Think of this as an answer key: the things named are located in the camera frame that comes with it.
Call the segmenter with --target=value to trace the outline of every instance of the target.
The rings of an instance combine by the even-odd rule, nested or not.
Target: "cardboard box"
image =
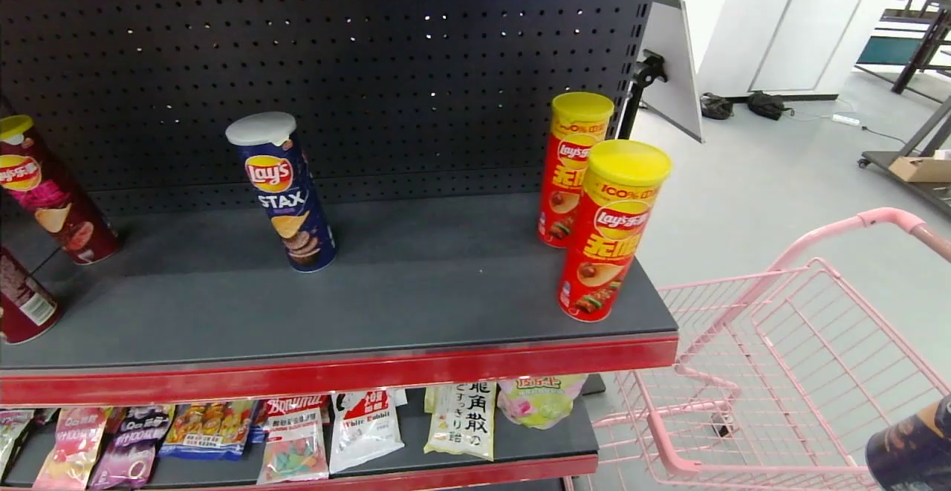
[[[889,170],[906,183],[951,183],[951,160],[899,157]]]

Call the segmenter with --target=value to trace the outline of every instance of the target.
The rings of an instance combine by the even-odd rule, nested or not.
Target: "yellow lid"
[[[588,153],[588,172],[624,186],[654,186],[670,173],[670,157],[649,143],[605,140]]]
[[[33,126],[33,118],[27,115],[7,116],[0,119],[0,140],[13,138],[27,132]]]
[[[599,93],[571,91],[551,100],[551,108],[580,122],[599,122],[614,114],[614,102]]]

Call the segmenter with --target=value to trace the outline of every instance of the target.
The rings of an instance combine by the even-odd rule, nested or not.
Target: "blue chip can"
[[[294,116],[262,112],[231,123],[224,134],[238,146],[244,172],[281,236],[291,267],[316,272],[334,260],[337,245],[295,129]]]
[[[887,491],[951,489],[951,395],[873,435],[866,463]]]

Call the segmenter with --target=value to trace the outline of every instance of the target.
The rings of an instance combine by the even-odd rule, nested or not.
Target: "whiteboard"
[[[694,82],[693,51],[684,0],[654,0],[644,30],[638,60],[644,51],[663,57],[668,81],[656,80],[644,89],[641,101],[670,125],[697,142],[704,137],[700,120],[700,94]]]

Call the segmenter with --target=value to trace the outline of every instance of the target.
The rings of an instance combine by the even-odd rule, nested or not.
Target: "maroon chip can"
[[[112,227],[43,143],[30,116],[0,120],[0,186],[50,233],[76,264],[119,248]]]
[[[23,264],[0,247],[0,339],[15,345],[56,324],[62,309]]]

